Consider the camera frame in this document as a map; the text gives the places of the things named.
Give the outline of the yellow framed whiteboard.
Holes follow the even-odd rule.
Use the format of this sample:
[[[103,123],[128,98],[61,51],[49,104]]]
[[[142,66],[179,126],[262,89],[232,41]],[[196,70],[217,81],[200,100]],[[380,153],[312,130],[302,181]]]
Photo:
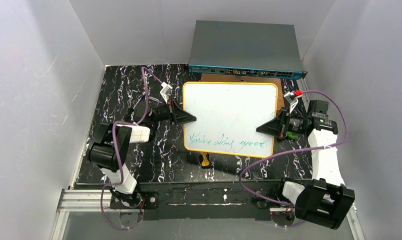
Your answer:
[[[196,121],[183,126],[189,151],[265,158],[274,138],[257,132],[277,112],[278,87],[261,82],[187,82],[183,109]]]

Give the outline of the yellow and black eraser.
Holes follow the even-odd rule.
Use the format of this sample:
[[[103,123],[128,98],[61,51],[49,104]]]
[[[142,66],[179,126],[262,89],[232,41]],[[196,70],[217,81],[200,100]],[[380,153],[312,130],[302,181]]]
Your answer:
[[[208,169],[211,167],[210,155],[207,152],[201,152],[201,168]]]

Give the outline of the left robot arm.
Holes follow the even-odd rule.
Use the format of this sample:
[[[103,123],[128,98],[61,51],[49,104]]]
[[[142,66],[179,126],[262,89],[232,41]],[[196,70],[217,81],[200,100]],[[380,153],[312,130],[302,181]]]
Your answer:
[[[155,130],[161,121],[182,125],[196,120],[196,116],[185,111],[174,98],[154,108],[135,106],[123,120],[103,123],[98,127],[86,157],[106,174],[114,190],[131,195],[135,192],[137,180],[125,164],[130,145],[154,140]]]

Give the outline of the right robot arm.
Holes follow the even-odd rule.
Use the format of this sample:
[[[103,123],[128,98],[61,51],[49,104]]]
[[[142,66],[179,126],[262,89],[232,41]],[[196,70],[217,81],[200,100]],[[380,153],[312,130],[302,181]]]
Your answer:
[[[257,127],[256,131],[279,140],[289,135],[305,135],[312,148],[312,179],[308,184],[284,178],[273,197],[294,205],[300,220],[336,230],[355,200],[355,192],[346,187],[340,174],[337,150],[338,126],[327,114],[329,103],[313,100],[306,116],[295,116],[281,108],[276,117]]]

